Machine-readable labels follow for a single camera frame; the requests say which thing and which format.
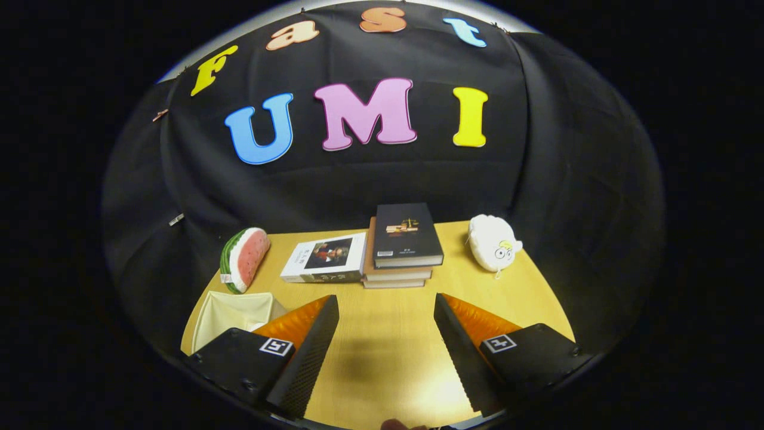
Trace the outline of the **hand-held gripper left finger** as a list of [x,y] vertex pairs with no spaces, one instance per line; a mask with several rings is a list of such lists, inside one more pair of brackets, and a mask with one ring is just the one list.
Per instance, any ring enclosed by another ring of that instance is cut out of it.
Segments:
[[184,364],[238,403],[302,419],[338,321],[338,299],[329,294],[259,329],[224,330]]

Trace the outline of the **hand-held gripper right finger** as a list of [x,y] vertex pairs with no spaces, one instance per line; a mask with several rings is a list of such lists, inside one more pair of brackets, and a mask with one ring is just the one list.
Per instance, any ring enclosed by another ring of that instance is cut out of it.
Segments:
[[472,409],[485,417],[548,400],[593,358],[549,325],[521,327],[449,294],[436,295],[433,316]]

